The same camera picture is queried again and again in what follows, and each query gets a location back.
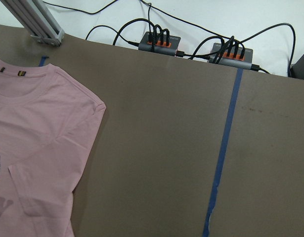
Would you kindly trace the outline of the pink Snoopy t-shirt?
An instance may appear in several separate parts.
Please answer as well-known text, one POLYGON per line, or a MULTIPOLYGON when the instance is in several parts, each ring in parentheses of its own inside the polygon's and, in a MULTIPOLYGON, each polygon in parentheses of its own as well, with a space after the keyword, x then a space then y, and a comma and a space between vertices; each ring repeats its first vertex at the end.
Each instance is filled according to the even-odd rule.
POLYGON ((61 68, 0 60, 0 237, 72 237, 104 102, 61 68))

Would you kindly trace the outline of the black box with label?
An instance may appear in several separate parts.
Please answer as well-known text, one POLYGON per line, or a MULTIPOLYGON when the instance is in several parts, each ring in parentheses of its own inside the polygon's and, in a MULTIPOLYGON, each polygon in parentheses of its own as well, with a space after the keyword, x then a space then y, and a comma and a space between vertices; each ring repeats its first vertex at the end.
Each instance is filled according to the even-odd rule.
POLYGON ((304 54, 297 63, 291 67, 291 77, 304 80, 304 54))

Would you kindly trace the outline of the aluminium frame post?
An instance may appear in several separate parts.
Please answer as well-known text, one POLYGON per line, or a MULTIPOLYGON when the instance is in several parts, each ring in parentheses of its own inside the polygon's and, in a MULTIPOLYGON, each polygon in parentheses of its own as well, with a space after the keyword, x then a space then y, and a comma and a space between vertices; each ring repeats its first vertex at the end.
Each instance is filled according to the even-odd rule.
POLYGON ((3 0, 2 4, 38 43, 60 46, 64 30, 41 0, 3 0))

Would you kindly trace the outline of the near grey USB hub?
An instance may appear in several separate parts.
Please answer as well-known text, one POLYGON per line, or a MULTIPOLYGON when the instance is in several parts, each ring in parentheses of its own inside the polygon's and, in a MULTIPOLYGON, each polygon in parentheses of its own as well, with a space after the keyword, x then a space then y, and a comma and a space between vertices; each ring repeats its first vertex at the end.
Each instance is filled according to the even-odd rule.
POLYGON ((241 68, 245 70, 258 71, 259 65, 253 64, 253 50, 250 48, 242 48, 233 46, 231 49, 226 49, 222 56, 217 56, 222 47, 221 43, 214 43, 209 58, 209 63, 219 64, 224 66, 231 66, 235 68, 241 68))

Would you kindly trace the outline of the far grey USB hub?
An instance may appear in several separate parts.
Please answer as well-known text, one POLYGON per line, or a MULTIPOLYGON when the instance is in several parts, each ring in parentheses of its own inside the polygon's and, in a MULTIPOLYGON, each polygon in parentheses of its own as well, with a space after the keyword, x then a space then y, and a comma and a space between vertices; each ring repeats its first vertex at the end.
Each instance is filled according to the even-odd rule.
POLYGON ((164 35, 163 41, 161 41, 160 37, 158 37, 158 41, 154 45, 154 50, 152 50, 152 41, 149 41, 149 39, 151 39, 149 35, 149 32, 146 32, 144 34, 142 40, 139 43, 138 50, 169 56, 178 56, 177 52, 181 37, 169 36, 169 43, 166 42, 166 35, 164 35))

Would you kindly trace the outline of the grey usb hub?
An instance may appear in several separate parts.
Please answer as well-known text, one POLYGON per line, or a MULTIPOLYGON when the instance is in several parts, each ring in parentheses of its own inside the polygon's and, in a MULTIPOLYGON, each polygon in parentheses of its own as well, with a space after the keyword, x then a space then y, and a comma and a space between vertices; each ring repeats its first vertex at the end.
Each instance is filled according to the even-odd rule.
POLYGON ((217 56, 222 47, 221 43, 214 43, 209 58, 209 63, 219 64, 224 66, 231 66, 235 68, 241 68, 245 70, 258 71, 259 65, 253 64, 253 50, 250 48, 242 48, 233 46, 231 49, 226 49, 222 56, 217 56))
POLYGON ((149 35, 149 32, 146 32, 144 34, 142 40, 139 43, 138 50, 169 56, 178 56, 177 52, 181 37, 169 36, 169 43, 166 42, 166 35, 164 35, 163 41, 161 41, 160 37, 158 37, 158 41, 154 45, 154 50, 152 50, 152 41, 149 41, 149 39, 151 39, 149 35))

